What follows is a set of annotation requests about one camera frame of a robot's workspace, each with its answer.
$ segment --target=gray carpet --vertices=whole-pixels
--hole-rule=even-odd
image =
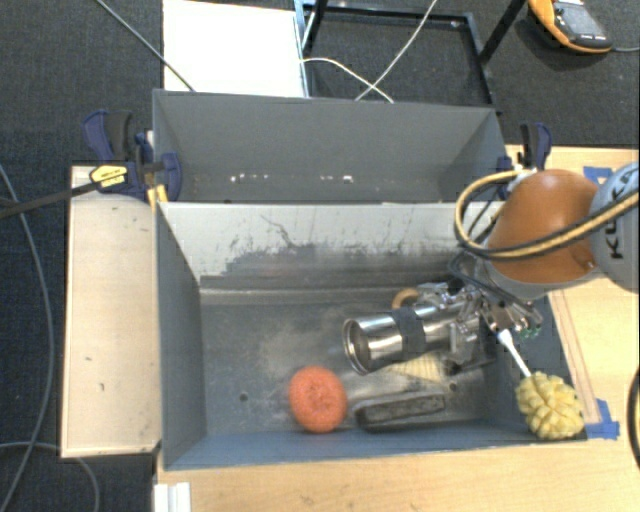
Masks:
[[[109,0],[152,44],[161,43],[161,0]],[[291,8],[289,1],[242,2]],[[394,1],[394,5],[426,5]],[[441,0],[440,10],[470,10],[482,38],[508,0]],[[591,2],[616,44],[638,44],[637,0]],[[578,57],[541,44],[520,20],[489,64],[507,142],[520,142],[521,120],[542,121],[556,144],[638,146],[638,54]],[[327,19],[314,55],[336,58],[362,75],[380,73],[407,38],[406,25]],[[161,66],[92,0],[2,0],[0,3],[0,163],[22,200],[68,186],[75,160],[91,158],[80,122],[98,108],[134,112],[132,132],[151,126],[150,91]],[[361,88],[317,66],[318,91],[353,97]],[[456,31],[425,31],[383,86],[398,100],[475,104],[483,101],[464,40]],[[0,185],[0,196],[6,196]],[[28,215],[43,259],[56,334],[56,379],[40,440],[57,442],[64,328],[66,208]],[[44,311],[28,246],[17,219],[0,221],[0,442],[25,440],[40,407],[46,372]],[[0,452],[0,499],[22,451]],[[101,510],[150,507],[148,456],[90,461],[103,495]],[[84,474],[52,455],[35,453],[9,510],[89,510]]]

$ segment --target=yellow brush head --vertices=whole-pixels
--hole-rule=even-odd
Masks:
[[[567,439],[584,428],[576,391],[555,375],[536,372],[516,388],[518,407],[541,439]]]

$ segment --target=metal cylinder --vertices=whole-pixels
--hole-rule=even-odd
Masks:
[[[433,305],[413,307],[415,315],[422,321],[424,339],[418,344],[411,343],[403,335],[391,313],[349,319],[342,328],[347,358],[354,370],[366,375],[385,366],[414,359],[429,350],[448,348],[449,325],[456,320],[461,307],[462,304],[453,304],[446,309]]]

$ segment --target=round sponge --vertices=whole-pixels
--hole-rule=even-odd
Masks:
[[[342,382],[322,366],[307,366],[291,378],[289,404],[296,421],[316,434],[331,432],[347,415]]]
[[[520,382],[516,397],[529,428],[541,439],[567,439],[584,428],[576,392],[560,377],[536,372]]]

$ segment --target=white brush handle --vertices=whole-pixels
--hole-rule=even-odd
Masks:
[[[498,341],[503,347],[505,347],[509,351],[509,353],[511,354],[511,357],[513,357],[513,360],[516,362],[516,364],[520,368],[522,375],[524,375],[525,377],[531,377],[531,372],[529,371],[529,368],[527,367],[525,362],[522,360],[522,357],[520,357],[520,354],[518,353],[515,345],[513,344],[513,336],[511,336],[511,331],[509,331],[509,329],[504,329],[503,331],[500,331],[498,333]]]

